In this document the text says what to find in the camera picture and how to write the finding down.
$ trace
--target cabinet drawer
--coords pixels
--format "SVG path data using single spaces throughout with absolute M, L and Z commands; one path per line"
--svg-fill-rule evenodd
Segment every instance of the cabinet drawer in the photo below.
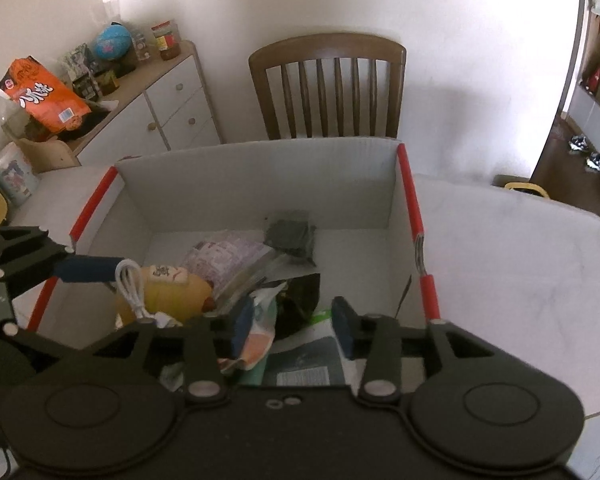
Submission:
M 78 153 L 83 166 L 106 166 L 121 158 L 167 151 L 143 95 L 122 110 Z
M 220 137 L 216 132 L 216 125 L 213 119 L 209 119 L 202 131 L 197 134 L 190 148 L 204 148 L 205 146 L 217 146 L 220 144 Z
M 596 151 L 600 152 L 600 105 L 597 102 L 593 103 L 591 115 L 585 127 L 585 135 Z
M 596 151 L 600 152 L 600 105 L 581 86 L 577 86 L 573 93 L 569 117 L 587 136 Z
M 182 63 L 172 68 L 146 91 L 160 126 L 202 87 L 196 60 L 187 57 Z
M 578 127 L 584 132 L 587 121 L 593 109 L 593 97 L 580 85 L 577 85 L 573 91 L 573 99 L 569 106 L 569 116 Z
M 164 136 L 172 150 L 188 148 L 205 123 L 211 118 L 202 88 L 163 126 Z

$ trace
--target shoe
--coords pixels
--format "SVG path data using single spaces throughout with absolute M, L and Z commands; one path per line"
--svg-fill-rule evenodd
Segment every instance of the shoe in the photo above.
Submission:
M 569 147 L 574 152 L 588 152 L 587 138 L 584 135 L 574 135 L 569 141 Z
M 592 170 L 600 172 L 600 154 L 591 153 L 591 155 L 587 157 L 587 166 L 589 166 Z

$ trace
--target glass jar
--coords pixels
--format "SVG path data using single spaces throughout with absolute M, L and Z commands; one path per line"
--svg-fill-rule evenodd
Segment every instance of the glass jar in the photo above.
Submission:
M 160 57 L 164 61 L 173 59 L 180 55 L 180 44 L 176 41 L 173 34 L 173 25 L 171 21 L 160 23 L 151 28 L 154 38 L 160 50 Z
M 47 128 L 6 94 L 0 94 L 0 127 L 9 140 L 29 139 L 39 142 L 51 136 Z

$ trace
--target orange snack bag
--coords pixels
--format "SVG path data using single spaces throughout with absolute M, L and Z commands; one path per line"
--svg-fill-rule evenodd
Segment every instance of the orange snack bag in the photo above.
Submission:
M 75 130 L 90 108 L 31 56 L 16 59 L 0 81 L 0 90 L 53 134 Z

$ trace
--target chair backrest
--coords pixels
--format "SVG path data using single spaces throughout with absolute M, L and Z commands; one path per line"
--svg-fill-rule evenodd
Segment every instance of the chair backrest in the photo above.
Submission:
M 253 84 L 258 95 L 269 139 L 281 138 L 271 86 L 267 76 L 268 69 L 278 66 L 280 67 L 282 76 L 282 89 L 289 132 L 294 139 L 297 135 L 296 117 L 287 69 L 287 65 L 293 63 L 298 64 L 302 116 L 304 117 L 306 136 L 313 136 L 312 111 L 309 98 L 310 90 L 305 67 L 305 62 L 311 60 L 315 60 L 316 63 L 318 108 L 322 136 L 328 137 L 329 120 L 326 85 L 322 66 L 323 59 L 334 60 L 337 131 L 339 136 L 343 137 L 345 135 L 341 58 L 349 58 L 351 60 L 352 122 L 353 134 L 356 136 L 360 134 L 360 74 L 358 59 L 369 60 L 369 133 L 372 136 L 376 134 L 378 116 L 378 72 L 376 61 L 382 60 L 389 64 L 388 105 L 384 135 L 387 137 L 397 136 L 400 107 L 402 105 L 402 88 L 404 86 L 404 69 L 407 62 L 406 49 L 401 44 L 385 38 L 370 36 L 368 34 L 340 32 L 289 38 L 288 40 L 267 45 L 251 54 L 249 58 L 251 77 L 253 78 Z

